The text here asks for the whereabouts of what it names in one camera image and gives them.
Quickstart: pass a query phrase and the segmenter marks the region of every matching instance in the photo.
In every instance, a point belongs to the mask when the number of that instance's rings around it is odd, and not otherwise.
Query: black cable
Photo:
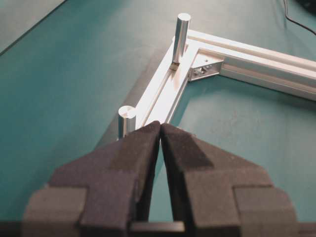
[[[290,18],[287,14],[287,0],[283,0],[284,1],[284,7],[285,7],[285,18],[293,23],[295,23],[296,25],[299,25],[303,28],[305,28],[306,30],[312,32],[314,35],[316,35],[316,32],[313,31],[311,28],[308,28],[307,26],[304,26],[303,24],[297,22],[297,21],[294,21],[292,18]]]

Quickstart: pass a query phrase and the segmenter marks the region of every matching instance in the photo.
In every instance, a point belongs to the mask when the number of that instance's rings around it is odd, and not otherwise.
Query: metal cylinder
[[[173,57],[172,62],[181,63],[181,59],[183,57],[187,34],[189,29],[191,16],[187,13],[180,13],[178,15],[176,34],[174,39],[174,48],[173,48]]]
[[[118,138],[125,137],[128,133],[135,130],[136,109],[125,105],[118,110]]]

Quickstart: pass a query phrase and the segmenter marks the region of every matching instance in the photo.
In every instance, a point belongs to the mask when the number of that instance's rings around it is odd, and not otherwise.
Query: foam jaw pad
[[[190,236],[297,236],[287,194],[262,167],[169,124],[161,144],[173,217]]]
[[[41,217],[47,216],[47,212],[50,213],[48,221],[58,222],[57,213],[60,214],[61,205],[67,200],[60,198],[58,203],[54,200],[60,197],[61,190],[72,188],[82,195],[73,209],[65,210],[76,213],[67,220],[69,226],[73,228],[78,222],[81,234],[102,230],[102,235],[126,236],[131,220],[148,219],[159,139],[160,123],[155,121],[117,142],[57,168],[48,182],[49,187],[30,198],[24,226],[27,227],[29,222],[33,227],[36,222],[40,225],[43,222]],[[52,202],[51,207],[47,203],[39,208],[37,203],[48,200],[47,196]]]

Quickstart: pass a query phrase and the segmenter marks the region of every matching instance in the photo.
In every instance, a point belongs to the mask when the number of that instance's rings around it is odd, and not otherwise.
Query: silver aluminum profile
[[[192,30],[187,44],[174,71],[172,42],[136,106],[136,129],[154,120],[170,122],[187,82],[217,74],[316,101],[314,61]],[[215,69],[201,70],[203,74],[193,78],[192,70],[199,64],[201,69],[207,65]]]

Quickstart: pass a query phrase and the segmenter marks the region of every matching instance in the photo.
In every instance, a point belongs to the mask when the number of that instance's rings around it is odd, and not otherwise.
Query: cylindrical pin
[[[189,29],[191,16],[187,13],[178,15],[176,34],[174,39],[172,62],[181,63],[181,59],[186,48],[187,34]]]
[[[118,138],[125,137],[128,133],[135,130],[136,109],[125,105],[118,110]]]

